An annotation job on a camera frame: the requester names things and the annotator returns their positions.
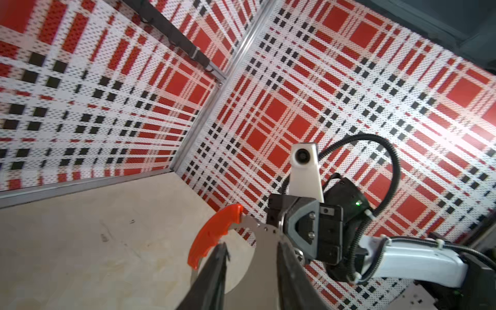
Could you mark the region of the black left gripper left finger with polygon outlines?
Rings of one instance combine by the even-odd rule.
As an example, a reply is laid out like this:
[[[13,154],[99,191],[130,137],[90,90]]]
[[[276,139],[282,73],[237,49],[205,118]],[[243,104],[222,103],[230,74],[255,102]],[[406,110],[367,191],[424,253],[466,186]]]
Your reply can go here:
[[[229,259],[226,243],[217,245],[177,309],[223,309]]]

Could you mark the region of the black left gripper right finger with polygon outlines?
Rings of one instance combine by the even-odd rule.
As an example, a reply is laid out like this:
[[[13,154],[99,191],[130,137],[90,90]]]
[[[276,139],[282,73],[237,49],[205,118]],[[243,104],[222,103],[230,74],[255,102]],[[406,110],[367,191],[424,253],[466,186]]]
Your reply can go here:
[[[328,309],[285,242],[278,243],[276,268],[280,309]]]

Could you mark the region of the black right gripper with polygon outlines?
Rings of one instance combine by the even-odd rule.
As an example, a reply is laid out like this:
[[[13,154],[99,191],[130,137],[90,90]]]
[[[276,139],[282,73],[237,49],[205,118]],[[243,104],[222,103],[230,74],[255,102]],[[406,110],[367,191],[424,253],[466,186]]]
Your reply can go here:
[[[337,182],[324,193],[323,203],[313,198],[270,195],[266,223],[282,229],[302,254],[303,264],[322,262],[331,279],[346,281],[346,255],[370,205],[348,178],[331,176],[330,180]]]

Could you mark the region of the metal keyring gauge red handle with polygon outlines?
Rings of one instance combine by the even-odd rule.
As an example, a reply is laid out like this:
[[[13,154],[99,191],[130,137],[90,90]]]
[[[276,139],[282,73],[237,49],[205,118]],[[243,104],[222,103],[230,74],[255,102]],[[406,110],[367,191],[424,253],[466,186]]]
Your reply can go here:
[[[191,287],[214,248],[226,243],[230,259],[223,309],[280,309],[276,268],[279,242],[287,243],[302,263],[302,254],[281,229],[246,215],[239,204],[223,208],[205,222],[190,247],[187,264]]]

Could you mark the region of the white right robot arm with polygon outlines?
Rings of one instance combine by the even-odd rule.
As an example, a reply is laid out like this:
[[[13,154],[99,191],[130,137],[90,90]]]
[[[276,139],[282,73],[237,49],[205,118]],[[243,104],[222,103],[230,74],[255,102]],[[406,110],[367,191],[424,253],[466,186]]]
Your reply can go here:
[[[369,203],[347,178],[314,198],[272,194],[267,223],[281,227],[305,264],[322,262],[328,276],[347,282],[346,252],[369,218]],[[359,284],[375,278],[406,278],[431,284],[441,309],[494,309],[495,262],[485,254],[441,239],[363,236],[355,252]]]

